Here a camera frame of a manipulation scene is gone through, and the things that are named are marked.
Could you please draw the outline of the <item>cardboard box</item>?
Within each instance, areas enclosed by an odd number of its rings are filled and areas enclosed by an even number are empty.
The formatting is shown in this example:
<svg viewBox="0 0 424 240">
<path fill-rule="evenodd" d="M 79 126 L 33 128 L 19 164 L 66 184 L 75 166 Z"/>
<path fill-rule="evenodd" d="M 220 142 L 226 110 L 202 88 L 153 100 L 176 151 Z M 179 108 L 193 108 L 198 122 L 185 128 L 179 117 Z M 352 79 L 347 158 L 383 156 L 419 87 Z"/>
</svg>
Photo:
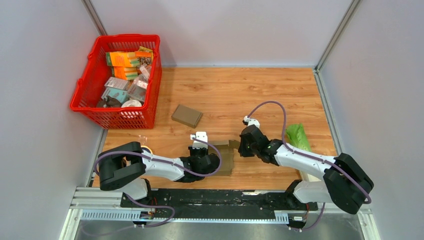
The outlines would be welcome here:
<svg viewBox="0 0 424 240">
<path fill-rule="evenodd" d="M 175 111 L 172 113 L 171 119 L 175 122 L 195 129 L 198 126 L 202 116 L 202 112 L 179 104 Z"/>
<path fill-rule="evenodd" d="M 214 176 L 230 176 L 234 168 L 234 151 L 238 150 L 240 142 L 235 139 L 228 139 L 210 141 L 209 143 L 215 146 L 222 156 L 221 167 Z"/>
</svg>

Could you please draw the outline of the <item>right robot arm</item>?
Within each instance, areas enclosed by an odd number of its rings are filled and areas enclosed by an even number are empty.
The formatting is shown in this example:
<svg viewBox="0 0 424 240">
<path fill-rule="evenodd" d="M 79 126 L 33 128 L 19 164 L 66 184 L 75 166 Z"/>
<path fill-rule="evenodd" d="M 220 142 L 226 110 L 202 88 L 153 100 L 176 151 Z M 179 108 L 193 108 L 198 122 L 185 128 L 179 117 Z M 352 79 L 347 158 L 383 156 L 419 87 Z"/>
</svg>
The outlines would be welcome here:
<svg viewBox="0 0 424 240">
<path fill-rule="evenodd" d="M 370 204 L 374 183 L 352 156 L 319 155 L 301 150 L 282 140 L 269 140 L 255 125 L 240 134 L 238 152 L 242 157 L 258 157 L 264 163 L 290 167 L 316 177 L 317 181 L 294 181 L 285 195 L 286 205 L 299 209 L 304 203 L 333 203 L 348 214 L 356 214 Z"/>
</svg>

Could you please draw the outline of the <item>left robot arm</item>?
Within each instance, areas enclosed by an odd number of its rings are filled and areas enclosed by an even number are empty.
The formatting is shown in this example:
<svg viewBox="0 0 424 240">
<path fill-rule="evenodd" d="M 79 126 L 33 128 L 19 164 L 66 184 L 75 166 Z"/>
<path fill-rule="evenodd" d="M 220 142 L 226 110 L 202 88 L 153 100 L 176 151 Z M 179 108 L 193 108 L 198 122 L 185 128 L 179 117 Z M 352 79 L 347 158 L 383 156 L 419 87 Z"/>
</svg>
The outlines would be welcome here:
<svg viewBox="0 0 424 240">
<path fill-rule="evenodd" d="M 203 141 L 188 146 L 189 156 L 168 158 L 151 153 L 133 141 L 100 153 L 94 163 L 102 191 L 119 190 L 130 195 L 140 207 L 153 201 L 146 176 L 177 183 L 194 183 L 216 174 L 222 166 L 219 151 Z"/>
</svg>

